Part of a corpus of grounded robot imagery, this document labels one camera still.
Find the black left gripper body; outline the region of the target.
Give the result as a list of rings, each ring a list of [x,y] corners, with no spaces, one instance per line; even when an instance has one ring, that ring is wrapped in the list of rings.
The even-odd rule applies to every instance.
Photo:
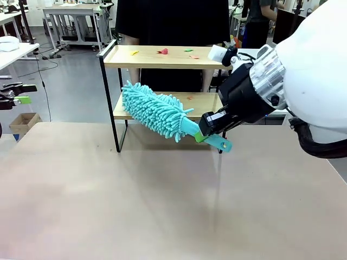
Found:
[[[12,90],[1,92],[0,110],[11,110],[14,107],[14,92]]]

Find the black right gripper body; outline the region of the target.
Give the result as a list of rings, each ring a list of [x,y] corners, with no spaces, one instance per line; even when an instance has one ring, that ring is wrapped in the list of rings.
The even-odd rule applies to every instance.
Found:
[[[223,124],[255,123],[272,113],[274,108],[256,92],[249,73],[253,65],[242,64],[219,87],[219,97],[223,107],[219,112],[226,114],[220,118]]]

